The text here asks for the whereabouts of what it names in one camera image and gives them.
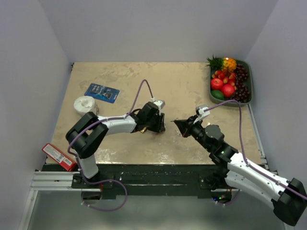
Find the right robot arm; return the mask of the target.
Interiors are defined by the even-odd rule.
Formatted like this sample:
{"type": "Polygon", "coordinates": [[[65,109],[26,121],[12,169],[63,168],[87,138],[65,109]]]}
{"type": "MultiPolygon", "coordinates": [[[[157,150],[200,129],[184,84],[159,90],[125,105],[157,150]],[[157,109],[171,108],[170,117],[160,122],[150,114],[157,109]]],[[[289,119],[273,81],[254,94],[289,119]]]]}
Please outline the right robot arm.
{"type": "Polygon", "coordinates": [[[211,160],[223,169],[214,178],[219,188],[235,187],[273,209],[277,218],[295,226],[307,208],[307,193],[298,179],[288,180],[255,164],[224,141],[218,125],[203,127],[196,116],[174,120],[182,137],[192,136],[204,147],[211,160]]]}

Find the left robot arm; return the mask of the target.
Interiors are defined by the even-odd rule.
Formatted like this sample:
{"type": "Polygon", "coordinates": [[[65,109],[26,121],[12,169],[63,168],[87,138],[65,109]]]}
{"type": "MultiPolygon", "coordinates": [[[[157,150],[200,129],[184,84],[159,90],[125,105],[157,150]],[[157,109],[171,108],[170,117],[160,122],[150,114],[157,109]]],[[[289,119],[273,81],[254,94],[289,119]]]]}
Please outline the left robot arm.
{"type": "Polygon", "coordinates": [[[165,132],[162,109],[163,100],[147,102],[143,108],[119,117],[100,117],[93,112],[86,113],[66,134],[69,143],[68,152],[73,149],[78,167],[83,173],[82,182],[89,188],[99,184],[99,169],[95,161],[95,152],[104,137],[118,133],[135,133],[143,129],[154,133],[165,132]]]}

